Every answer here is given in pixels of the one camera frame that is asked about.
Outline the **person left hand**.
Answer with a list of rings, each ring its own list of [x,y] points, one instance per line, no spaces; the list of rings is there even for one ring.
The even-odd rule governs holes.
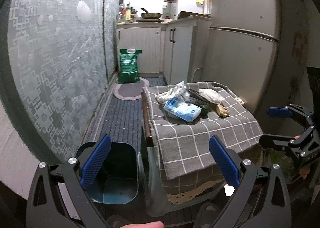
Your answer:
[[[161,221],[154,221],[145,224],[128,224],[121,228],[164,228],[164,224]]]

